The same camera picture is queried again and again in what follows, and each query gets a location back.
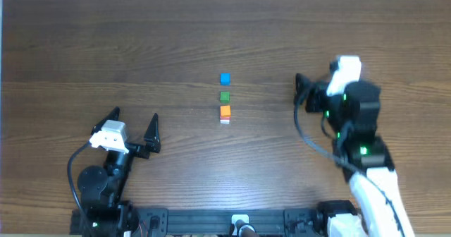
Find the wooden table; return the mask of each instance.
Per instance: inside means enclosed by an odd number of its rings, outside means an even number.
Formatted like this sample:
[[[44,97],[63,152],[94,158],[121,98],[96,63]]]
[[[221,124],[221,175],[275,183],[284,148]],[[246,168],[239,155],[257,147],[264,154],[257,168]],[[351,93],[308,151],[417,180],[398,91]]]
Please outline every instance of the wooden table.
[[[161,154],[125,197],[171,209],[310,207],[349,199],[300,141],[296,73],[358,54],[382,87],[379,133],[418,233],[451,225],[451,0],[4,0],[1,231],[68,233],[69,156],[115,106],[131,139],[160,116]],[[230,73],[232,85],[219,85]],[[221,126],[219,92],[231,93]],[[320,116],[300,116],[330,149]],[[73,174],[101,164],[83,152]]]

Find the orange cube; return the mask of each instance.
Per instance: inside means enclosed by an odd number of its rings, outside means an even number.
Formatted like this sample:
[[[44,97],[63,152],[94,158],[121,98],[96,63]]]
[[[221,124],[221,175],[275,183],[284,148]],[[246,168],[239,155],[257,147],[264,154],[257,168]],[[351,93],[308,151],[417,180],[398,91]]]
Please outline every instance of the orange cube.
[[[232,112],[230,111],[230,106],[221,106],[221,118],[231,117]]]

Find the black cable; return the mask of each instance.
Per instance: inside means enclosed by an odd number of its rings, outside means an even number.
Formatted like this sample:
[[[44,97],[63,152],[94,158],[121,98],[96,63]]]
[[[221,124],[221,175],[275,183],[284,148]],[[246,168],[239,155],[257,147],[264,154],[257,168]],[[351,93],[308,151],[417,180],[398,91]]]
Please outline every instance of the black cable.
[[[324,114],[323,114],[323,118],[321,118],[321,131],[323,131],[323,134],[324,134],[326,137],[328,137],[328,138],[330,138],[330,139],[333,140],[333,136],[332,136],[331,134],[329,134],[329,133],[326,131],[326,128],[324,127],[324,120],[326,120],[326,117],[325,117]]]
[[[69,162],[68,162],[68,179],[69,179],[69,186],[70,191],[72,191],[73,199],[75,199],[75,204],[77,204],[78,210],[80,211],[80,216],[82,217],[82,221],[86,224],[87,230],[89,231],[89,234],[91,237],[95,237],[94,232],[91,230],[91,226],[89,225],[89,221],[87,219],[86,213],[82,208],[82,205],[80,204],[80,200],[77,196],[77,191],[75,191],[75,186],[73,184],[72,180],[72,162],[77,157],[77,155],[86,149],[86,147],[90,146],[90,142],[86,142],[82,147],[80,147],[77,151],[75,151],[72,156],[70,156]]]
[[[347,169],[347,170],[351,171],[354,174],[355,173],[361,174],[369,183],[371,183],[379,192],[381,192],[382,196],[385,198],[385,202],[390,205],[390,208],[393,211],[393,216],[395,218],[395,221],[396,221],[396,224],[398,226],[398,229],[401,232],[401,235],[405,236],[404,229],[402,228],[401,221],[400,221],[400,219],[399,219],[399,217],[398,217],[398,215],[396,213],[395,206],[393,205],[393,202],[390,199],[388,199],[388,197],[385,194],[385,192],[381,188],[379,188],[379,186],[377,186],[370,178],[368,178],[368,176],[366,176],[366,173],[364,171],[362,171],[361,169],[357,168],[355,165],[345,161],[345,159],[342,159],[342,158],[340,158],[340,157],[338,157],[338,156],[336,156],[336,155],[334,155],[332,153],[329,153],[327,150],[323,149],[321,146],[317,145],[315,142],[310,140],[310,137],[305,135],[304,132],[302,131],[301,126],[299,125],[299,121],[297,119],[297,112],[298,112],[299,106],[304,102],[305,97],[309,94],[310,89],[312,89],[313,86],[314,86],[314,84],[311,85],[310,87],[308,87],[301,94],[301,96],[299,96],[299,98],[296,101],[296,105],[295,105],[295,125],[296,125],[297,132],[299,133],[299,135],[301,136],[303,141],[308,146],[310,146],[312,149],[314,149],[316,152],[318,152],[321,156],[325,157],[326,159],[330,159],[330,160],[334,161],[338,166],[340,166],[340,167],[342,167],[344,169]],[[347,132],[348,132],[349,128],[347,127],[347,125],[344,125],[342,129],[345,132],[345,134],[342,134],[340,136],[340,139],[337,142],[343,142],[345,137],[347,137]]]

